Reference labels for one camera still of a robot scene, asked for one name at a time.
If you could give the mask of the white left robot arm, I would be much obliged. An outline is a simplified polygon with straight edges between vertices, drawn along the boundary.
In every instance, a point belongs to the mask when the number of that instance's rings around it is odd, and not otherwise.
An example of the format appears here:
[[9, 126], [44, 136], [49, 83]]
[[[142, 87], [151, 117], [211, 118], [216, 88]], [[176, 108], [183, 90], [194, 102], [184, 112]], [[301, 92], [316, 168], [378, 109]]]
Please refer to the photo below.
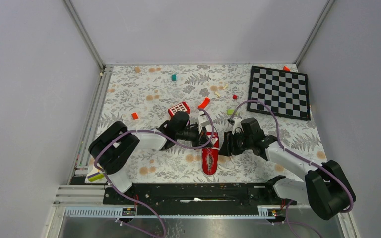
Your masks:
[[[151, 130], [131, 130], [117, 121], [97, 137], [88, 147], [94, 158], [94, 167], [103, 172], [108, 183], [115, 190], [115, 198], [123, 204], [134, 197], [132, 181], [124, 165], [136, 150], [167, 150], [175, 145], [189, 149], [211, 148], [218, 141], [213, 123], [205, 110], [199, 112], [199, 121], [191, 124], [189, 115], [178, 111]], [[191, 142], [191, 146], [182, 141]]]

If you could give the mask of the red canvas sneaker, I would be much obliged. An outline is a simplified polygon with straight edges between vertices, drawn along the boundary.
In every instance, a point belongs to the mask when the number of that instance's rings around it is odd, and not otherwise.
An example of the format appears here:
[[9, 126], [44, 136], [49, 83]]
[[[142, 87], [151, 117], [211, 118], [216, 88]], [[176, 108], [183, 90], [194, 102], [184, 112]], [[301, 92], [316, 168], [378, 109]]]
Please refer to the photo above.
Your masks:
[[231, 160], [233, 167], [232, 168], [226, 168], [222, 165], [218, 165], [218, 156], [219, 156], [219, 135], [215, 127], [211, 126], [207, 129], [207, 136], [213, 136], [213, 139], [211, 140], [211, 146], [202, 148], [202, 171], [207, 176], [213, 176], [218, 167], [220, 169], [225, 170], [227, 172], [230, 172], [235, 169], [235, 164]]

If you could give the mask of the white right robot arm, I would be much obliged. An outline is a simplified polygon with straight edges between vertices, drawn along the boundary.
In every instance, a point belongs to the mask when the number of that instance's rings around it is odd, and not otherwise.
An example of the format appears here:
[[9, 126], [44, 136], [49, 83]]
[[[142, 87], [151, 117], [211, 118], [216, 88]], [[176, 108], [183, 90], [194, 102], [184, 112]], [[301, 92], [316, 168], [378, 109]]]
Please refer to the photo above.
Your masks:
[[299, 180], [275, 177], [265, 190], [266, 201], [277, 204], [291, 199], [308, 204], [322, 219], [329, 220], [338, 213], [353, 208], [356, 195], [342, 169], [334, 160], [315, 162], [286, 148], [276, 136], [265, 135], [255, 118], [228, 119], [232, 126], [224, 133], [219, 150], [222, 156], [240, 155], [252, 151], [266, 161], [276, 163], [295, 174]]

